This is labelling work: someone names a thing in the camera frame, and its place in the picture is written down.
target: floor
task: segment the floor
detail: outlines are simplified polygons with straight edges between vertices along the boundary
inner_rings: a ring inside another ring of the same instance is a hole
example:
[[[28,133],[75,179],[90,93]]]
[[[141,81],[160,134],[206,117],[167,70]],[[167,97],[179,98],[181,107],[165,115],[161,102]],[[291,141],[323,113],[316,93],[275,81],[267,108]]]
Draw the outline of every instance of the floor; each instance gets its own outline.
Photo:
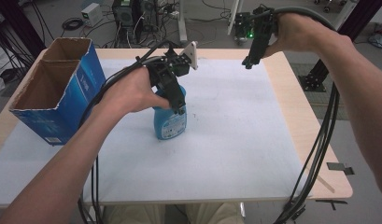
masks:
[[[58,37],[62,34],[62,23],[68,18],[80,17],[80,11],[88,6],[91,2],[101,4],[103,11],[109,11],[109,6],[113,0],[36,0],[46,24],[49,26],[53,37]],[[189,40],[196,40],[199,43],[199,48],[209,49],[249,49],[251,42],[248,41],[242,45],[238,45],[232,35],[226,35],[227,21],[200,21],[212,20],[219,18],[223,9],[214,9],[206,7],[201,1],[185,1],[185,18],[187,18],[187,32]],[[232,1],[209,0],[206,1],[209,5],[216,7],[229,8],[232,6]],[[329,21],[333,21],[341,8],[335,3],[332,4],[330,13],[323,13],[323,5],[315,5],[313,0],[270,0],[270,1],[245,1],[243,8],[252,9],[260,3],[266,4],[268,7],[283,7],[283,6],[299,6],[308,7],[320,12],[321,15]],[[35,29],[42,34],[41,26],[35,12],[31,6],[24,7],[24,13],[29,18]],[[63,36],[80,36],[87,34],[93,39],[97,48],[104,46],[106,43],[109,46],[110,41],[115,38],[117,32],[115,22],[111,14],[107,14],[101,25],[96,29],[76,30],[65,32]],[[373,31],[375,25],[368,25],[361,33],[356,42],[356,48],[372,63],[382,69],[382,50],[377,49],[364,42],[369,34]],[[169,21],[166,25],[167,39],[170,39],[178,44],[177,25],[175,21]],[[46,34],[46,46],[52,41]],[[297,75],[302,75],[308,71],[308,67],[318,60],[318,57],[311,53],[293,53],[285,52],[294,72]],[[8,97],[1,96],[0,92],[0,111],[6,104]],[[335,204],[334,209],[329,203],[317,203],[308,201],[306,203],[306,211],[296,220],[297,223],[382,223],[382,195],[378,190],[374,177],[366,165],[362,155],[360,154],[354,136],[351,131],[346,115],[343,116],[336,124],[331,145],[338,160],[346,166],[351,166],[355,172],[354,175],[349,175],[347,178],[353,187],[354,194],[349,199],[344,199],[347,204]],[[261,202],[261,203],[245,203],[247,224],[262,224],[273,223],[282,209],[282,202]],[[74,213],[72,223],[80,223],[77,212]],[[169,205],[166,211],[166,223],[187,223],[186,218],[178,212],[177,208]]]

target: bottle label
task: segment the bottle label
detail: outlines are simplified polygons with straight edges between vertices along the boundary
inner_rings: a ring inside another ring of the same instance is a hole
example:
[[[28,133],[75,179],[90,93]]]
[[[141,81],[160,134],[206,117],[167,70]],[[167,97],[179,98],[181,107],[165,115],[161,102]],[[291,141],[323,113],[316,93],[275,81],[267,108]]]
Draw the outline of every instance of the bottle label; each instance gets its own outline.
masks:
[[[172,138],[184,132],[187,124],[187,114],[175,114],[162,126],[162,138]]]

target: person's leg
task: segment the person's leg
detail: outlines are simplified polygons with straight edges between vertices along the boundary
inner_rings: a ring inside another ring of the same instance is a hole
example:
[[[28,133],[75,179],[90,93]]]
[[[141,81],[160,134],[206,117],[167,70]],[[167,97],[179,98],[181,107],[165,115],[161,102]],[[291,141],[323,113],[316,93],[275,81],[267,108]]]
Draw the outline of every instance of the person's leg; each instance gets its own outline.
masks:
[[[163,224],[164,204],[129,204],[107,206],[106,224]]]
[[[244,224],[239,203],[190,203],[186,210],[191,224]]]

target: open box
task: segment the open box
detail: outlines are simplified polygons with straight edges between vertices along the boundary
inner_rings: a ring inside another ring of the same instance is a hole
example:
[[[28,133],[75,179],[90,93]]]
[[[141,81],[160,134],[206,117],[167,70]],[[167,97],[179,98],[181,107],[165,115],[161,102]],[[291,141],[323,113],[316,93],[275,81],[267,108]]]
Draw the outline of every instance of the open box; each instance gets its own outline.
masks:
[[[90,39],[59,38],[16,96],[9,110],[51,145],[63,145],[106,80]]]

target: blue bottle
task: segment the blue bottle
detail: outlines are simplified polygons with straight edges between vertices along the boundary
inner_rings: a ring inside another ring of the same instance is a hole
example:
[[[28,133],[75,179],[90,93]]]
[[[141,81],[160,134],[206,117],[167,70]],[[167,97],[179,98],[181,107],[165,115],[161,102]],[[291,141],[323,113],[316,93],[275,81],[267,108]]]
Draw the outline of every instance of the blue bottle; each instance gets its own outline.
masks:
[[[180,86],[184,96],[186,95],[185,89]],[[179,136],[185,131],[187,127],[187,107],[184,105],[185,113],[182,115],[175,114],[172,109],[162,109],[161,107],[153,107],[155,116],[153,125],[158,139],[167,140]]]

